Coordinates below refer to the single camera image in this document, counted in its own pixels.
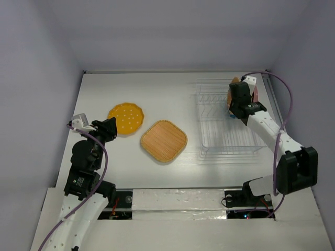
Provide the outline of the pink polka dot plate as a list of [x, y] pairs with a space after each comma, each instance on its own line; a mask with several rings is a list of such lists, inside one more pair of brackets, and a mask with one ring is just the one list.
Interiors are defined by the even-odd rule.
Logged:
[[259, 93], [258, 93], [258, 88], [255, 85], [253, 93], [252, 93], [252, 102], [258, 102], [259, 101]]

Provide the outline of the rounded woven bamboo plate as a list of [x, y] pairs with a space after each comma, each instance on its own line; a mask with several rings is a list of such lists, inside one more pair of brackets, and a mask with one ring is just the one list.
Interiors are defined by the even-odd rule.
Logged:
[[[237, 83], [237, 82], [240, 82], [240, 79], [238, 77], [234, 77], [231, 81], [231, 83]], [[230, 104], [231, 104], [231, 101], [232, 101], [232, 97], [231, 97], [231, 89], [230, 87], [228, 88], [228, 94], [227, 94], [227, 105], [228, 105], [228, 108], [230, 108]]]

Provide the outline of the yellow polka dot plate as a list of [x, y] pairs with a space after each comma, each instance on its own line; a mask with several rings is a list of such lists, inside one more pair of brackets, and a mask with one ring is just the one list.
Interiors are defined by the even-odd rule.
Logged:
[[107, 115], [107, 119], [116, 118], [118, 134], [135, 133], [143, 124], [143, 110], [134, 103], [124, 102], [116, 105]]

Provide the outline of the square woven bamboo tray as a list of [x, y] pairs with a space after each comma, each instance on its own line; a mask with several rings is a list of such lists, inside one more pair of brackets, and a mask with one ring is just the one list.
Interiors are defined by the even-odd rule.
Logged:
[[157, 121], [141, 137], [140, 144], [155, 160], [174, 160], [188, 143], [187, 135], [168, 120]]

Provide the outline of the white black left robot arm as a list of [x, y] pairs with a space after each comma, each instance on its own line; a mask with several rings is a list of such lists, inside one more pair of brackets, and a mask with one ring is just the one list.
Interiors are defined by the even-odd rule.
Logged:
[[116, 201], [115, 184], [103, 180], [108, 166], [105, 144], [117, 136], [116, 118], [88, 123], [81, 113], [67, 127], [85, 139], [72, 147], [58, 222], [39, 250], [81, 250], [99, 215]]

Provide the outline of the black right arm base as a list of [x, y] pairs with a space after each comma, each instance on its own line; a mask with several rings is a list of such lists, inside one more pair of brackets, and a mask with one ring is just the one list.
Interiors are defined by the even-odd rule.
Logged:
[[225, 190], [221, 204], [227, 219], [265, 219], [274, 211], [270, 195], [249, 196], [242, 190]]

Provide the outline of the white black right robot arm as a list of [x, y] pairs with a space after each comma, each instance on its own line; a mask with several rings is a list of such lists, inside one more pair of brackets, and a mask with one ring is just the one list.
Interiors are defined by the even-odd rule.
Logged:
[[229, 84], [229, 112], [256, 133], [273, 152], [273, 171], [269, 176], [250, 181], [242, 190], [241, 199], [247, 205], [255, 204], [260, 195], [272, 193], [288, 195], [312, 187], [317, 183], [318, 153], [313, 147], [304, 147], [271, 117], [265, 106], [254, 101], [256, 78], [243, 80], [235, 77]]

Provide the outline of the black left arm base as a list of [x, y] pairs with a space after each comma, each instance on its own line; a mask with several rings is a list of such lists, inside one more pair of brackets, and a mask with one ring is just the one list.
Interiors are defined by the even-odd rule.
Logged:
[[109, 204], [99, 215], [99, 220], [131, 220], [133, 190], [116, 190], [114, 204]]

